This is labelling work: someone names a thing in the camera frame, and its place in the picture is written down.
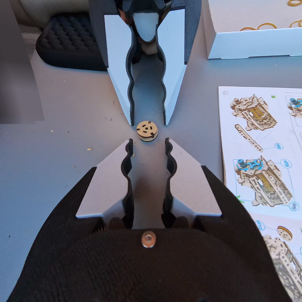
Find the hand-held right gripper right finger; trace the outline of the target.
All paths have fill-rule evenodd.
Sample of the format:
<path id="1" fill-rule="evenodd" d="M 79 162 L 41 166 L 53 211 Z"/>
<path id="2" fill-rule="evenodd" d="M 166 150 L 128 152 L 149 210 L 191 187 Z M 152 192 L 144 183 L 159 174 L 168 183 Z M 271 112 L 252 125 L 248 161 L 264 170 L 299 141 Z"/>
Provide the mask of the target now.
<path id="1" fill-rule="evenodd" d="M 221 217 L 202 165 L 171 138 L 165 139 L 165 153 L 170 173 L 163 202 L 165 228 L 171 228 L 178 217 L 185 217 L 189 226 L 198 216 Z"/>

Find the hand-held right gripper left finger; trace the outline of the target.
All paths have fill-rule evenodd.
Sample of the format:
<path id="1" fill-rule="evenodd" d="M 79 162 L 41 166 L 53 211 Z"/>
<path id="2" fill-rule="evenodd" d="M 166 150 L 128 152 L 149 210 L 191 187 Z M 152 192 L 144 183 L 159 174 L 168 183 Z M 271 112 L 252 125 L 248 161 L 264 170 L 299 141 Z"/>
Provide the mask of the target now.
<path id="1" fill-rule="evenodd" d="M 134 196 L 131 180 L 133 139 L 124 141 L 101 161 L 76 213 L 76 218 L 100 217 L 106 225 L 119 217 L 125 227 L 134 223 Z"/>

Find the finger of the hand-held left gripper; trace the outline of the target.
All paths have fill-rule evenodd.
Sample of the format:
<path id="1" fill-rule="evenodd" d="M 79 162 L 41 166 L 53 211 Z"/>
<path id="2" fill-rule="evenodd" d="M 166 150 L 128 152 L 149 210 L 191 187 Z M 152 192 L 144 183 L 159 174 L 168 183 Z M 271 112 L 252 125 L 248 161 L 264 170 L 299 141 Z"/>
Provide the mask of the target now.
<path id="1" fill-rule="evenodd" d="M 119 15 L 104 15 L 108 55 L 108 73 L 113 83 L 124 115 L 131 126 L 134 125 L 133 100 L 129 91 L 133 84 L 130 71 L 130 53 L 134 47 L 134 34 Z"/>
<path id="2" fill-rule="evenodd" d="M 157 29 L 157 46 L 163 56 L 164 124 L 168 125 L 187 65 L 185 56 L 185 9 L 170 11 Z"/>

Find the notched round wooden disc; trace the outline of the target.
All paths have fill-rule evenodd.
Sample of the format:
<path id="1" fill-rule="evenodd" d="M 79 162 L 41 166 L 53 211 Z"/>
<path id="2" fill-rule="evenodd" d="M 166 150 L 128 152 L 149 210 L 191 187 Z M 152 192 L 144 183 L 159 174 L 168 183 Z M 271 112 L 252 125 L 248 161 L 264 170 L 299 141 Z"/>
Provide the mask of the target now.
<path id="1" fill-rule="evenodd" d="M 147 141 L 157 137 L 158 129 L 152 121 L 143 121 L 137 126 L 137 134 L 141 140 Z"/>

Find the grey desk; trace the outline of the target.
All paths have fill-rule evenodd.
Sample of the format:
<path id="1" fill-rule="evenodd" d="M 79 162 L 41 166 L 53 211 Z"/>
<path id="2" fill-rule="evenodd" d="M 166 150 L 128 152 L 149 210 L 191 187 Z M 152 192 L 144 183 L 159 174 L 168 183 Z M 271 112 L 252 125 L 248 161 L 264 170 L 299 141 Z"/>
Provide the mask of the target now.
<path id="1" fill-rule="evenodd" d="M 163 65 L 142 56 L 133 67 L 135 124 L 153 121 L 144 143 L 123 114 L 108 73 L 62 69 L 31 58 L 44 120 L 1 125 L 1 301 L 7 301 L 40 228 L 61 199 L 125 140 L 135 142 L 129 177 L 135 229 L 164 228 L 165 138 L 224 179 L 219 86 L 301 88 L 301 56 L 208 60 L 200 21 L 172 118 L 163 123 Z"/>

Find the person's left hand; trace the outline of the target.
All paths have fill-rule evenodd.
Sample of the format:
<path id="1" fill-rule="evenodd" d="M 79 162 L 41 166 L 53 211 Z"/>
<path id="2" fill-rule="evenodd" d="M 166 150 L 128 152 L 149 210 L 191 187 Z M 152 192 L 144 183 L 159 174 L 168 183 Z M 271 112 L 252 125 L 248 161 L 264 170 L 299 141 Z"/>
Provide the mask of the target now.
<path id="1" fill-rule="evenodd" d="M 156 41 L 153 41 L 152 43 L 143 43 L 144 41 L 141 42 L 141 47 L 142 47 L 142 51 L 146 54 L 146 55 L 154 55 L 157 54 L 158 50 L 157 50 L 157 44 Z"/>

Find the black bumpy pad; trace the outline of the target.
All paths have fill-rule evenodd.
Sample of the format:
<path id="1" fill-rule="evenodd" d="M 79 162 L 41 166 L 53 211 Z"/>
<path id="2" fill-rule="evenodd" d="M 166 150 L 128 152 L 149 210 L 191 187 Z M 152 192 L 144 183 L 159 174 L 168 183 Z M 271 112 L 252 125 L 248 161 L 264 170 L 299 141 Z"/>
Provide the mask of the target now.
<path id="1" fill-rule="evenodd" d="M 37 39 L 36 51 L 51 66 L 107 71 L 87 12 L 53 16 Z"/>

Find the white cardboard box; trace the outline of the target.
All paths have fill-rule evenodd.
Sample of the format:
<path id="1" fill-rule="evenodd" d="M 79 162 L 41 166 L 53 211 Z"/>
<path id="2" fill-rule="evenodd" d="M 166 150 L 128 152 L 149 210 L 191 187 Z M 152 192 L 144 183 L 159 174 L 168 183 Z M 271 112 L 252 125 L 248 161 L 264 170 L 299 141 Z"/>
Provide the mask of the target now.
<path id="1" fill-rule="evenodd" d="M 301 56 L 302 28 L 289 28 L 302 19 L 302 5 L 287 0 L 206 0 L 202 20 L 208 59 Z M 265 22 L 278 29 L 240 31 Z"/>

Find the illustrated instruction booklet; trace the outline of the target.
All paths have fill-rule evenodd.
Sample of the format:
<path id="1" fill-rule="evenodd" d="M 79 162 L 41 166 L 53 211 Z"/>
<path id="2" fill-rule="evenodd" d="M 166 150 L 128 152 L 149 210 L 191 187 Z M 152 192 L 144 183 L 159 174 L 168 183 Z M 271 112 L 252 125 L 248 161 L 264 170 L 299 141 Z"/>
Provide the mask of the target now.
<path id="1" fill-rule="evenodd" d="M 220 86 L 218 100 L 224 183 L 301 301 L 301 89 Z"/>

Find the cluster of tan rubber rings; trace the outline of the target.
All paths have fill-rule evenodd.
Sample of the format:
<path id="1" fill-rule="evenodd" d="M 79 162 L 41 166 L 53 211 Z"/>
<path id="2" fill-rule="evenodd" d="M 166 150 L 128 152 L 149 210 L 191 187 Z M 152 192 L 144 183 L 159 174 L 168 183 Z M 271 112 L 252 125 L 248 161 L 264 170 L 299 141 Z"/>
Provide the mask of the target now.
<path id="1" fill-rule="evenodd" d="M 302 5 L 302 1 L 301 0 L 288 0 L 287 1 L 287 6 L 288 7 L 298 7 Z M 289 28 L 301 28 L 302 24 L 301 24 L 302 20 L 296 20 L 293 23 L 291 23 L 289 25 Z M 270 22 L 265 22 L 263 24 L 260 24 L 257 28 L 253 28 L 253 27 L 244 27 L 242 28 L 240 31 L 256 31 L 256 30 L 266 30 L 266 29 L 278 29 L 276 25 L 274 25 L 273 23 Z"/>

